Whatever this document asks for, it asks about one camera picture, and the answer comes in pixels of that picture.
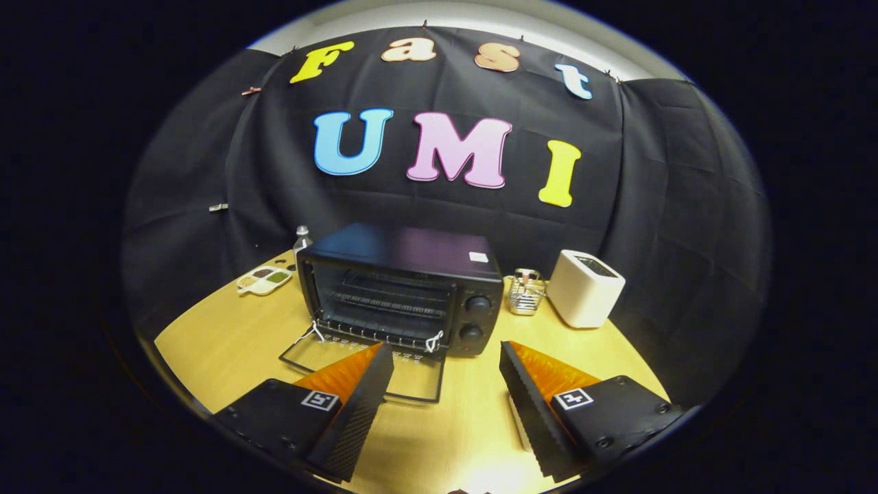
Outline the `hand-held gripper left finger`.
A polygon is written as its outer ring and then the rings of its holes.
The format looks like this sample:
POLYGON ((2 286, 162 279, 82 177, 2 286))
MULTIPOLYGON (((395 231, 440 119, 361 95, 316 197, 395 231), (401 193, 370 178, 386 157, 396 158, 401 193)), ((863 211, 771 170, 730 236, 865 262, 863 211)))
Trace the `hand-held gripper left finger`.
POLYGON ((209 420, 287 468, 348 482, 392 373, 392 351, 370 345, 292 384, 266 379, 209 420))

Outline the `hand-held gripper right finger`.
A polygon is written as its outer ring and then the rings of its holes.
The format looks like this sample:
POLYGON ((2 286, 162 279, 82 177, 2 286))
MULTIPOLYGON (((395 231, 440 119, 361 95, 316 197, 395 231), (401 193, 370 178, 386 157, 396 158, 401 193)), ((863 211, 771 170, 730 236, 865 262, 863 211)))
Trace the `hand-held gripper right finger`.
POLYGON ((501 343, 499 370, 541 472, 555 481, 605 475, 687 415, 631 377, 599 379, 514 341, 501 343))

